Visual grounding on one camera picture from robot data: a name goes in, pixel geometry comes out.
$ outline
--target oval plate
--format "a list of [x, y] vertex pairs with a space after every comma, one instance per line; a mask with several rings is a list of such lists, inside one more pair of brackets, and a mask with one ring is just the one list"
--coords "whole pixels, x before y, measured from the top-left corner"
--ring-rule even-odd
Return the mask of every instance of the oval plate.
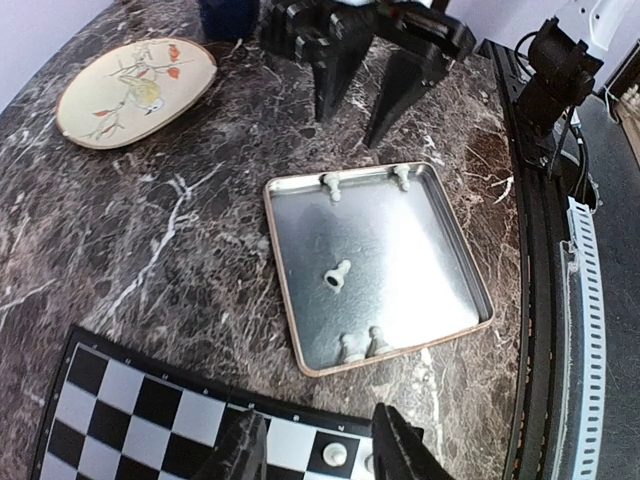
[[217, 69], [211, 54], [188, 40], [124, 45], [95, 60], [69, 84], [58, 102], [58, 127], [87, 148], [128, 145], [193, 105]]

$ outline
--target chess piece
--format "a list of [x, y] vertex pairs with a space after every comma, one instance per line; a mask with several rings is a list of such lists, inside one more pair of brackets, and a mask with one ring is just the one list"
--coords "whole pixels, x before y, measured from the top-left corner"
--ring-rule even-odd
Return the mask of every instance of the chess piece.
[[324, 281], [334, 293], [340, 293], [340, 290], [342, 290], [344, 277], [349, 273], [349, 270], [351, 270], [351, 262], [349, 260], [343, 260], [338, 264], [338, 268], [329, 270], [324, 274]]
[[342, 344], [341, 357], [343, 364], [364, 360], [364, 352], [360, 348], [355, 335], [345, 333], [340, 337], [340, 343]]
[[408, 192], [411, 184], [409, 183], [409, 172], [411, 171], [411, 167], [407, 164], [397, 165], [393, 169], [393, 173], [395, 173], [400, 178], [400, 188], [404, 192]]
[[364, 468], [369, 473], [373, 473], [373, 454], [364, 459]]
[[393, 351], [393, 347], [389, 345], [382, 336], [382, 329], [380, 327], [371, 327], [369, 329], [369, 336], [371, 337], [371, 344], [367, 350], [367, 358], [384, 355], [385, 353]]
[[334, 202], [339, 202], [342, 198], [339, 187], [340, 175], [338, 175], [336, 172], [327, 173], [324, 177], [322, 177], [322, 183], [329, 187], [329, 195], [331, 195], [331, 200], [333, 200]]
[[322, 451], [322, 459], [330, 467], [342, 467], [347, 463], [347, 447], [338, 442], [330, 443]]

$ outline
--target gray floor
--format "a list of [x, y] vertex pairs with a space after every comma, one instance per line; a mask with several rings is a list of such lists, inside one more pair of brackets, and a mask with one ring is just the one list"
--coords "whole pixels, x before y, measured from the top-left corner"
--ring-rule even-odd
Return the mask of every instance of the gray floor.
[[607, 318], [607, 394], [598, 478], [640, 478], [640, 169], [619, 125], [590, 98], [580, 109], [591, 173]]

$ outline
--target black and white checkered board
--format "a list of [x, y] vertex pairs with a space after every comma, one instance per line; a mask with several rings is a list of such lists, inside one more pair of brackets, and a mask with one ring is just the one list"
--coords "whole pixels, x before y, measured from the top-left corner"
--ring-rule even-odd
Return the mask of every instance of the black and white checkered board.
[[[267, 419], [269, 480], [373, 479], [369, 421], [206, 381], [81, 329], [50, 394], [31, 478], [189, 479], [247, 408]], [[343, 467], [322, 459], [335, 441], [348, 451]]]

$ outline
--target chessboard border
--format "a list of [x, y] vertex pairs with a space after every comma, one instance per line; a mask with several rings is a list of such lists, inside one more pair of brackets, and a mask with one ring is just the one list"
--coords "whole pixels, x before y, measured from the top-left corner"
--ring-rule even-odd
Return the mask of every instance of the chessboard border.
[[272, 417], [290, 419], [320, 430], [335, 432], [339, 435], [371, 438], [371, 420], [276, 400], [224, 384], [218, 380], [207, 379], [183, 368], [169, 365], [141, 352], [118, 345], [80, 326], [72, 325], [67, 333], [60, 358], [56, 362], [57, 369], [54, 379], [47, 389], [46, 404], [38, 425], [35, 450], [27, 477], [31, 480], [40, 478], [39, 475], [48, 444], [47, 439], [57, 408], [57, 398], [54, 398], [54, 396], [56, 393], [59, 395], [62, 391], [73, 355], [77, 348], [82, 348], [79, 347], [80, 345], [87, 347], [87, 349], [92, 348], [101, 355], [125, 363], [145, 375], [156, 377], [160, 381], [172, 383], [193, 392], [201, 392], [210, 398], [224, 401], [227, 404], [227, 408], [255, 408], [257, 412]]

